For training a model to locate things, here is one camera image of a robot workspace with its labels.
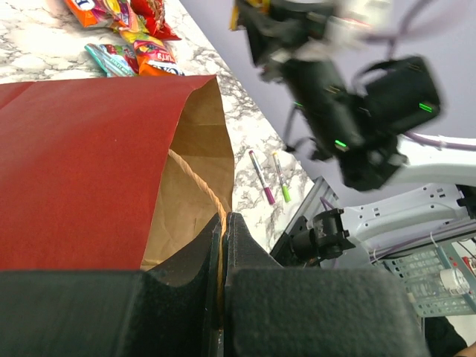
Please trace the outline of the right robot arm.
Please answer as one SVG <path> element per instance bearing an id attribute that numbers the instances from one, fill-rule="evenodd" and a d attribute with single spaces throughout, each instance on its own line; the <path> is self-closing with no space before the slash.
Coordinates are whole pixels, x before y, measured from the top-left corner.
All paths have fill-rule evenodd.
<path id="1" fill-rule="evenodd" d="M 237 1 L 232 25 L 245 28 L 263 80 L 282 82 L 293 112 L 312 131 L 313 159 L 337 159 L 346 186 L 382 187 L 408 158 L 398 137 L 435 118 L 441 102 L 420 57 L 372 65 L 385 75 L 363 94 L 348 91 L 331 55 L 365 41 L 389 13 L 389 1 Z"/>

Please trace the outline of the orange white snack packet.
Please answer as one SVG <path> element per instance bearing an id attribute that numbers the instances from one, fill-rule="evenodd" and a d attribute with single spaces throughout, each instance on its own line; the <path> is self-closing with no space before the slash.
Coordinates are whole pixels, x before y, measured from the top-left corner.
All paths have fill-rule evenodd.
<path id="1" fill-rule="evenodd" d="M 142 77 L 184 76 L 167 44 L 149 34 L 120 30 L 122 39 L 132 46 Z"/>

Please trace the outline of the green Fox's candy bag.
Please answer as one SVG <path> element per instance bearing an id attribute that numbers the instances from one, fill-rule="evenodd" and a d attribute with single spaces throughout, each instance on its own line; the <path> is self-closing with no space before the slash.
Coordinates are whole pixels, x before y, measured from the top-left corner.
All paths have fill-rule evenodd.
<path id="1" fill-rule="evenodd" d="M 87 44 L 85 50 L 107 77 L 138 76 L 138 61 L 134 51 L 127 45 Z"/>

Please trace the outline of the colourful Fox's fruits bag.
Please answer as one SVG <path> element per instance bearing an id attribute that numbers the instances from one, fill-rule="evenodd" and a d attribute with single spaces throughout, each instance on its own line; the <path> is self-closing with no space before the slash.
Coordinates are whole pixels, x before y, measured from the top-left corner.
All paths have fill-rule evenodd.
<path id="1" fill-rule="evenodd" d="M 65 0 L 64 3 L 85 28 L 148 33 L 145 24 L 127 0 Z"/>

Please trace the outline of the red brown paper bag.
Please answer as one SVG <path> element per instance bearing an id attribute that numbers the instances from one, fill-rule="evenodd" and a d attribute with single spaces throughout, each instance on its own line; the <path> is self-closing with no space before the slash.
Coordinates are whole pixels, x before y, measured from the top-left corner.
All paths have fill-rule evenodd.
<path id="1" fill-rule="evenodd" d="M 148 269 L 233 190 L 213 75 L 1 86 L 4 270 Z"/>

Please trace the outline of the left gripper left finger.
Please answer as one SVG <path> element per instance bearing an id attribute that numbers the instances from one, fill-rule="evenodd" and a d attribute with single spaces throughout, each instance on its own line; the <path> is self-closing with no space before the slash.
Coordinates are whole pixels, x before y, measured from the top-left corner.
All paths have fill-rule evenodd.
<path id="1" fill-rule="evenodd" d="M 215 356 L 220 224 L 149 271 L 4 271 L 3 356 Z"/>

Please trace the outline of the red snack packet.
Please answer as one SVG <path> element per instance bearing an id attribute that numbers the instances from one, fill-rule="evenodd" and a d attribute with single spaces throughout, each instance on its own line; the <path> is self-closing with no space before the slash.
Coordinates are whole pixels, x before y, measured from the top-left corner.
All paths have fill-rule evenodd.
<path id="1" fill-rule="evenodd" d="M 165 20 L 164 1 L 131 0 L 130 2 L 132 9 L 141 18 L 153 37 L 165 41 L 181 40 Z"/>

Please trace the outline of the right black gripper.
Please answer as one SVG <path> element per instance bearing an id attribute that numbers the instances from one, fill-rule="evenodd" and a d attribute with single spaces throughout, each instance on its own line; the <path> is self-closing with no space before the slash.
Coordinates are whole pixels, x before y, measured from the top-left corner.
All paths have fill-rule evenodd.
<path id="1" fill-rule="evenodd" d="M 263 80 L 279 80 L 282 67 L 310 40 L 324 39 L 340 6 L 335 1 L 271 1 L 268 14 L 247 10 L 245 31 L 254 66 Z"/>

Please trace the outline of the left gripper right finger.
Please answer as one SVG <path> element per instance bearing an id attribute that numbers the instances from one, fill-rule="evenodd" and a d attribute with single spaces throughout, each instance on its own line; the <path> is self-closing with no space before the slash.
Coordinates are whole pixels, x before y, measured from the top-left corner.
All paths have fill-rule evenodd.
<path id="1" fill-rule="evenodd" d="M 427 356 L 399 282 L 377 268 L 284 268 L 228 215 L 226 356 Z"/>

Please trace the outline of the yellow M&M's bag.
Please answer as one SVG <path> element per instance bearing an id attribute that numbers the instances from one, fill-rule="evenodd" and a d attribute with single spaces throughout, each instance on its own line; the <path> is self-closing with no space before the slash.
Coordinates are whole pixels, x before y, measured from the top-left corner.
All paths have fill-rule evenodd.
<path id="1" fill-rule="evenodd" d="M 253 10 L 254 12 L 268 14 L 270 8 L 270 0 L 245 0 L 234 1 L 232 7 L 229 29 L 231 31 L 242 30 L 245 28 L 245 12 Z"/>

